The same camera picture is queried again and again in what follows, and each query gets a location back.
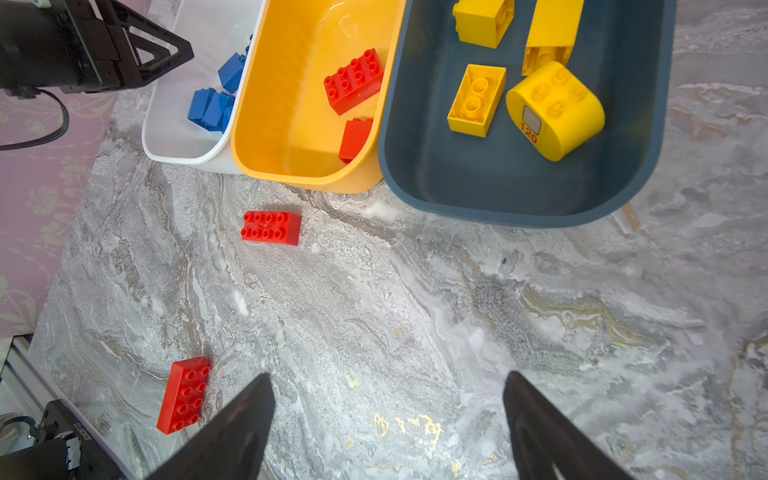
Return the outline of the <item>blue square lego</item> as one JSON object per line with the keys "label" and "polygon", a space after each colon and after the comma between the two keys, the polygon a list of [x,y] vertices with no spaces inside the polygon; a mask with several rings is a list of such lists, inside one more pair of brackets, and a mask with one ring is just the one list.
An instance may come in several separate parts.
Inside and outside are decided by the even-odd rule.
{"label": "blue square lego", "polygon": [[203,117],[216,91],[212,88],[200,89],[194,92],[188,119],[196,125],[203,126]]}

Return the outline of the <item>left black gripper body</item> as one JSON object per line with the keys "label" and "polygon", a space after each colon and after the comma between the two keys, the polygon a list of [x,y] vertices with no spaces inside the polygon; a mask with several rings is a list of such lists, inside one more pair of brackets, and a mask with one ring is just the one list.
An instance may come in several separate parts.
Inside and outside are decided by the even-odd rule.
{"label": "left black gripper body", "polygon": [[129,43],[117,1],[3,1],[1,89],[35,96],[117,91],[129,86]]}

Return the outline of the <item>yellow long lego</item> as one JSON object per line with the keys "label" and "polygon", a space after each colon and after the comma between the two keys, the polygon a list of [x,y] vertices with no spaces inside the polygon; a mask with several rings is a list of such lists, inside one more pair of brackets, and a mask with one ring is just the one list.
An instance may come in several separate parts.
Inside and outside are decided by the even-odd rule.
{"label": "yellow long lego", "polygon": [[505,102],[516,127],[551,162],[561,161],[605,126],[597,96],[557,61],[509,90]]}

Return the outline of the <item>dark teal plastic container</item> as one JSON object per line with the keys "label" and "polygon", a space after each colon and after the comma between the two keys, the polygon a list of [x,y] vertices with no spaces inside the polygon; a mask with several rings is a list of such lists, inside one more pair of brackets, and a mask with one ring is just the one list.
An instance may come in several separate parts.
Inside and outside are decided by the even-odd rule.
{"label": "dark teal plastic container", "polygon": [[663,144],[677,5],[590,1],[569,70],[600,100],[606,124],[560,162],[546,160],[499,107],[488,134],[453,132],[447,116],[466,68],[499,66],[520,81],[531,1],[495,49],[459,40],[449,1],[407,4],[379,136],[384,180],[406,204],[449,217],[566,228],[628,203]]}

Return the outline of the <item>small yellow lego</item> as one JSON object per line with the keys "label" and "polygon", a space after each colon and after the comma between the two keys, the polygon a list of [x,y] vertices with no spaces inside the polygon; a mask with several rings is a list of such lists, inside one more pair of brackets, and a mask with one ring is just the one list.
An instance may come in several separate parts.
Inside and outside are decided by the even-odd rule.
{"label": "small yellow lego", "polygon": [[447,115],[452,132],[485,138],[506,86],[505,67],[469,64]]}

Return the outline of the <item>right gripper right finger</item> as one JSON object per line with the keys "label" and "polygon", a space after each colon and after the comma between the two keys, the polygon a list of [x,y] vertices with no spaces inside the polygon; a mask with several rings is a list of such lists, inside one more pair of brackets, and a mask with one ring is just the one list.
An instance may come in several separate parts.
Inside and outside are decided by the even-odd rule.
{"label": "right gripper right finger", "polygon": [[503,403],[521,479],[632,478],[520,372],[508,374]]}

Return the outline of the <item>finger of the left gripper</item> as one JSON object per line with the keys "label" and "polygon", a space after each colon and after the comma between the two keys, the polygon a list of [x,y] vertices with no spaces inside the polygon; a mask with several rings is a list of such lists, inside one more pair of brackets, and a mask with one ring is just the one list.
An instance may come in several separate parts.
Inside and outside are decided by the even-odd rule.
{"label": "finger of the left gripper", "polygon": [[189,41],[119,1],[96,1],[116,58],[118,87],[144,87],[194,58]]}

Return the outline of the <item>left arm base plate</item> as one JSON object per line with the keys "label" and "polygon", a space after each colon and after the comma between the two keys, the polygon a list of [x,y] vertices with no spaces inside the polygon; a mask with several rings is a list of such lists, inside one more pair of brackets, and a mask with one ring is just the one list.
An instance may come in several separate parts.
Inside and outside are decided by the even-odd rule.
{"label": "left arm base plate", "polygon": [[121,469],[61,400],[46,405],[37,421],[5,414],[1,428],[28,427],[33,443],[1,456],[3,479],[122,479]]}

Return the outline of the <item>small red lego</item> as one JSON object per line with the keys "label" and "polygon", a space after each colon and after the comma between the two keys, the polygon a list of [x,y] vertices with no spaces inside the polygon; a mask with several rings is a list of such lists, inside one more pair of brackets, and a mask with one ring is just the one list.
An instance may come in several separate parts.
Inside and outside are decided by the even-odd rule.
{"label": "small red lego", "polygon": [[345,125],[338,157],[345,163],[351,163],[367,142],[373,125],[372,118],[354,118]]}

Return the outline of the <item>red long lego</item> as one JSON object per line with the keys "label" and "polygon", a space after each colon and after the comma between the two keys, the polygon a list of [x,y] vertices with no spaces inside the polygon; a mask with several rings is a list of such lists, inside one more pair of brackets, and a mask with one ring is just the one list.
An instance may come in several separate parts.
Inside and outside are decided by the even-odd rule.
{"label": "red long lego", "polygon": [[380,91],[384,68],[375,49],[340,67],[323,81],[330,107],[341,116]]}

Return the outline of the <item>white plastic container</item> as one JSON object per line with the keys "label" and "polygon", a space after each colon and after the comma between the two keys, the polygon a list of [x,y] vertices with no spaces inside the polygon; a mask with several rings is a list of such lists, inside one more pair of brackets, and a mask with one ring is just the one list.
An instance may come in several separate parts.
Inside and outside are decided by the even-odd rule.
{"label": "white plastic container", "polygon": [[239,174],[230,146],[263,1],[183,1],[173,33],[194,57],[155,82],[142,129],[157,162]]}

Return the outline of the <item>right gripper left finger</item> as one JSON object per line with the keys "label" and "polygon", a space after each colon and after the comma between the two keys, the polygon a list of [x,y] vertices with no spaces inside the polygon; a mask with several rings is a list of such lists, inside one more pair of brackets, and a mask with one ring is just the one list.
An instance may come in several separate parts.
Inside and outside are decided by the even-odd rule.
{"label": "right gripper left finger", "polygon": [[275,412],[270,375],[250,382],[151,479],[256,479]]}

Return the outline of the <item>yellow plastic container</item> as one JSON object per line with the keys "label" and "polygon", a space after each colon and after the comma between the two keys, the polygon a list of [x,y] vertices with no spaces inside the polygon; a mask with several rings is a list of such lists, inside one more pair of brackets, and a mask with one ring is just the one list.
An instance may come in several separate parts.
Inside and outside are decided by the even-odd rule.
{"label": "yellow plastic container", "polygon": [[[256,179],[339,194],[379,182],[378,145],[406,10],[403,1],[268,1],[254,35],[231,147],[240,170]],[[323,81],[375,49],[384,68],[380,91],[339,116]],[[346,122],[372,118],[367,142],[349,164],[339,157]]]}

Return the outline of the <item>blue long lego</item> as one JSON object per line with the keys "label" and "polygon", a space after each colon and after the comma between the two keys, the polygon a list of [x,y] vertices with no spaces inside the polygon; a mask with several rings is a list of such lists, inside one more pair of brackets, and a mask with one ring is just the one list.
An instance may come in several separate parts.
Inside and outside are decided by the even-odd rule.
{"label": "blue long lego", "polygon": [[246,63],[246,56],[234,53],[218,70],[222,88],[230,94],[236,94]]}

